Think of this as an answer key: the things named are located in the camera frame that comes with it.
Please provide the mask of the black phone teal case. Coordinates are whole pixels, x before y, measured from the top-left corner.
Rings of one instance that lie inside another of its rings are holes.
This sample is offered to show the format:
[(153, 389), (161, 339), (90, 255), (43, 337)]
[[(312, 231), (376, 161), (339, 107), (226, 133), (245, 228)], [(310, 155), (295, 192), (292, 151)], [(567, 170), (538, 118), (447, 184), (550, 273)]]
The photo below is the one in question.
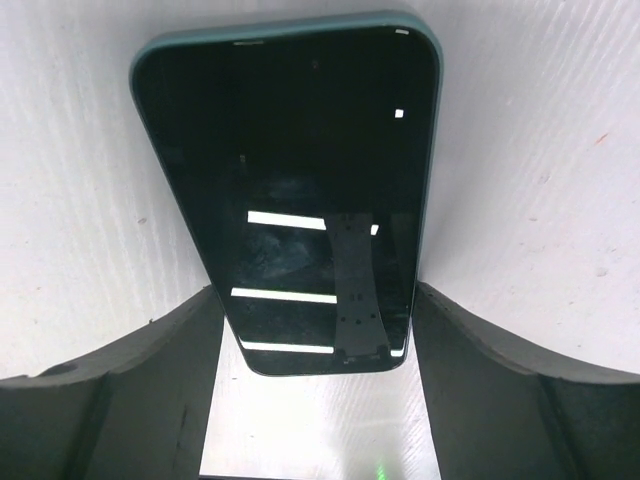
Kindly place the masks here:
[(404, 360), (441, 49), (370, 11), (171, 32), (134, 57), (137, 112), (248, 367)]

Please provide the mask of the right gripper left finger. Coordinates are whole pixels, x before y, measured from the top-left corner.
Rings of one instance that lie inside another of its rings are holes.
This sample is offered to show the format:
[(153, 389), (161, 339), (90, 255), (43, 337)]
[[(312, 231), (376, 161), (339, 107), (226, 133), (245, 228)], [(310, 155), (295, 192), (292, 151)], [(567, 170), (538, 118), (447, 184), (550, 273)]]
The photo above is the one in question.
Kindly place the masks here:
[(102, 348), (2, 380), (2, 478), (198, 478), (223, 326), (208, 286)]

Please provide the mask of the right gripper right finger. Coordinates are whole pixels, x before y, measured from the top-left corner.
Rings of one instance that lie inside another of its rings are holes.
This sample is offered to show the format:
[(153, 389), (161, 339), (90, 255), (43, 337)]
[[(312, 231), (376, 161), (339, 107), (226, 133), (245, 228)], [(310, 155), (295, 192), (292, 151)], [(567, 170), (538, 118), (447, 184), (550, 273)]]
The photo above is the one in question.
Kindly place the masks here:
[(425, 283), (412, 322), (442, 478), (638, 478), (638, 375), (543, 348)]

